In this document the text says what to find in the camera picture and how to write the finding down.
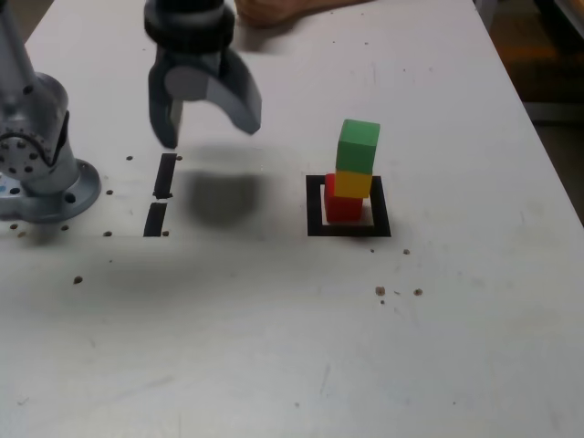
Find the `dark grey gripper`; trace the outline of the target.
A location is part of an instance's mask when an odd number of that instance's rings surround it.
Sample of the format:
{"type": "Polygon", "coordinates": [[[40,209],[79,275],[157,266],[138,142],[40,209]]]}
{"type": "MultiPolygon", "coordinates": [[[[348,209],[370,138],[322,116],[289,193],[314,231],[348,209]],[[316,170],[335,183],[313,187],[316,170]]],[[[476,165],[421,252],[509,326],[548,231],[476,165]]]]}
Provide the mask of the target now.
{"type": "Polygon", "coordinates": [[[227,47],[183,53],[157,46],[148,91],[151,127],[166,149],[178,145],[184,102],[213,103],[249,135],[261,127],[259,89],[243,60],[227,47]]]}

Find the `person's left hand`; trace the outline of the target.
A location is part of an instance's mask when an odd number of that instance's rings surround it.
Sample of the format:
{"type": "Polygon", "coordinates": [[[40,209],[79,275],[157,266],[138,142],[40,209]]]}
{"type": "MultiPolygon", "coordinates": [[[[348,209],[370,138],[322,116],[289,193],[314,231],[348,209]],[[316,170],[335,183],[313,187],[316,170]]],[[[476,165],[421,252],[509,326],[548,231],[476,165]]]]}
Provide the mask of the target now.
{"type": "Polygon", "coordinates": [[[290,0],[235,0],[240,18],[251,26],[274,26],[296,13],[297,2],[290,0]]]}

